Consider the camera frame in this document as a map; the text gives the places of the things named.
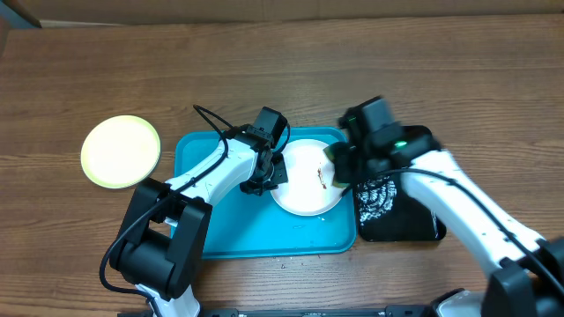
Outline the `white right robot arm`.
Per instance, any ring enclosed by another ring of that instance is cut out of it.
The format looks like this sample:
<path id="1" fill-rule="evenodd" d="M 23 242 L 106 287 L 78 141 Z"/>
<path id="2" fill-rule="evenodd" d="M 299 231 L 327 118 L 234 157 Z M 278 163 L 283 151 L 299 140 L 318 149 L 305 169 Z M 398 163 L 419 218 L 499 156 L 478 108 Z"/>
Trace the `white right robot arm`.
<path id="1" fill-rule="evenodd" d="M 561 316 L 563 242 L 522 225 L 481 190 L 429 134 L 357 136 L 325 149 L 334 183 L 351 188 L 400 175 L 404 192 L 432 211 L 479 263 L 484 293 L 456 291 L 436 316 Z"/>

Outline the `green yellow sponge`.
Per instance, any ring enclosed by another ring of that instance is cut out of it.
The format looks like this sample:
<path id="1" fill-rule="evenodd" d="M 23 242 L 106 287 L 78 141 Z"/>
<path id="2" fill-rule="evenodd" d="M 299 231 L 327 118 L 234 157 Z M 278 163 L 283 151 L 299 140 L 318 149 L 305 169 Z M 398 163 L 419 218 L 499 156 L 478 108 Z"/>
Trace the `green yellow sponge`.
<path id="1" fill-rule="evenodd" d="M 332 185 L 347 188 L 352 182 L 351 147 L 345 142 L 336 142 L 323 149 L 326 158 L 334 167 Z"/>

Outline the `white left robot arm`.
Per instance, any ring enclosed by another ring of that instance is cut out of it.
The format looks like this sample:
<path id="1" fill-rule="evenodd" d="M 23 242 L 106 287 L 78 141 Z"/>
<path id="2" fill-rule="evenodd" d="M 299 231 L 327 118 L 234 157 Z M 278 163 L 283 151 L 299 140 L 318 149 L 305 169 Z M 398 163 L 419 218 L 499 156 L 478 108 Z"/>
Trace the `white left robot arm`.
<path id="1" fill-rule="evenodd" d="M 119 271 L 145 297 L 153 316 L 197 316 L 191 285 L 201 264 L 212 209 L 233 188 L 251 195 L 286 182 L 277 147 L 281 135 L 232 128 L 219 135 L 216 150 L 188 172 L 166 182 L 148 178 L 135 189 L 122 225 L 100 264 Z"/>

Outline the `white plate with sauce streak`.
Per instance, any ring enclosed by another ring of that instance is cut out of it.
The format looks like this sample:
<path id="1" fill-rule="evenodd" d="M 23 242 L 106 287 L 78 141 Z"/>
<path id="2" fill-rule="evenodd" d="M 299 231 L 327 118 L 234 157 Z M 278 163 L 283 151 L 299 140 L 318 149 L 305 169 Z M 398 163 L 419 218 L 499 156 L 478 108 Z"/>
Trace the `white plate with sauce streak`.
<path id="1" fill-rule="evenodd" d="M 299 217 L 351 212 L 351 199 L 333 184 L 335 167 L 325 154 L 328 143 L 312 138 L 291 141 L 282 151 L 287 182 L 271 191 L 274 202 Z"/>

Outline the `yellow plate with sauce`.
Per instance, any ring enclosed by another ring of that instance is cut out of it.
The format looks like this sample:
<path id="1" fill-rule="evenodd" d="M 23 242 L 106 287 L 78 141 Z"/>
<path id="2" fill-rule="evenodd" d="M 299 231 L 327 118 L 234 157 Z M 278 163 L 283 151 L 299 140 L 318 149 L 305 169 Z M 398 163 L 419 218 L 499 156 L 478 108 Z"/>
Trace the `yellow plate with sauce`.
<path id="1" fill-rule="evenodd" d="M 101 122 L 87 135 L 80 163 L 94 184 L 128 188 L 153 172 L 160 153 L 160 136 L 151 123 L 135 115 L 118 115 Z"/>

